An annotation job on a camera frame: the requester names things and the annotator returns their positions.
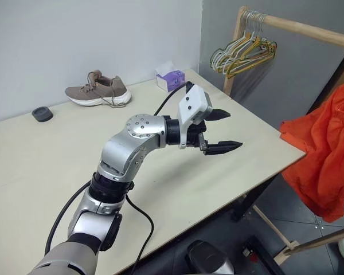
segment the purple tissue box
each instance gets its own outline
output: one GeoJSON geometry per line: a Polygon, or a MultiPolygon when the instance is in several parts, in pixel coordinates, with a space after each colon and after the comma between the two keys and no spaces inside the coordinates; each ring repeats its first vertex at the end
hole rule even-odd
{"type": "Polygon", "coordinates": [[[185,74],[180,70],[169,72],[165,76],[156,75],[157,85],[167,92],[173,91],[175,88],[185,83],[185,74]]]}

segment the orange jacket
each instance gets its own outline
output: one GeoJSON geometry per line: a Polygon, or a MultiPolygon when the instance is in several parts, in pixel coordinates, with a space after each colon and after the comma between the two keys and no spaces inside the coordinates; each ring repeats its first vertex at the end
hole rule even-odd
{"type": "Polygon", "coordinates": [[[316,215],[332,222],[344,215],[344,84],[318,109],[285,121],[281,138],[307,155],[282,172],[316,215]]]}

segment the wooden table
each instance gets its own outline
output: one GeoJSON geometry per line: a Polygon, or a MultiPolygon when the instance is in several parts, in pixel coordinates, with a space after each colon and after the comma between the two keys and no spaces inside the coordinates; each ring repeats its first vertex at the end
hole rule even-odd
{"type": "MultiPolygon", "coordinates": [[[[155,233],[144,251],[151,253],[235,198],[263,183],[304,153],[279,138],[279,132],[219,91],[192,70],[190,80],[208,92],[213,108],[230,118],[207,122],[210,143],[243,142],[224,154],[203,156],[198,148],[167,146],[144,161],[130,198],[152,217],[155,233]]],[[[155,81],[131,85],[125,108],[82,107],[67,102],[51,107],[54,117],[38,123],[26,114],[0,122],[0,275],[26,274],[41,259],[49,230],[68,198],[96,170],[105,142],[137,113],[153,114],[166,97],[155,81]]],[[[184,91],[160,115],[177,114],[184,91]]],[[[67,238],[79,199],[60,223],[53,245],[67,238]]],[[[112,274],[132,264],[150,225],[131,208],[113,247],[99,255],[96,274],[112,274]]]]}

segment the black puck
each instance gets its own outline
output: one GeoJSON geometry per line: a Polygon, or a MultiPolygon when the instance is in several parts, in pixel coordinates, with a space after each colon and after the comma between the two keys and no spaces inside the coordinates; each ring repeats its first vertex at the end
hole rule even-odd
{"type": "Polygon", "coordinates": [[[47,107],[39,107],[37,109],[34,109],[32,111],[32,116],[38,121],[38,122],[45,122],[50,120],[53,117],[52,112],[47,107]]]}

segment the floor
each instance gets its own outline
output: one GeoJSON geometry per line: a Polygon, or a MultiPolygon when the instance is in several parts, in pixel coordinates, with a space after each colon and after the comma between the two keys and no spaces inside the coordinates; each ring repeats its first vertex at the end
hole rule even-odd
{"type": "MultiPolygon", "coordinates": [[[[316,217],[298,198],[281,176],[277,176],[257,200],[256,205],[290,240],[304,243],[344,228],[344,219],[334,223],[316,217]]],[[[200,228],[175,240],[152,257],[140,262],[135,274],[188,274],[192,273],[186,261],[186,248],[197,239],[208,241],[225,252],[237,274],[269,274],[262,263],[242,255],[242,245],[255,235],[271,255],[284,245],[279,237],[252,210],[239,222],[230,218],[231,210],[223,211],[205,222],[200,228]]],[[[336,243],[300,252],[281,265],[286,275],[344,275],[344,259],[336,243]]]]}

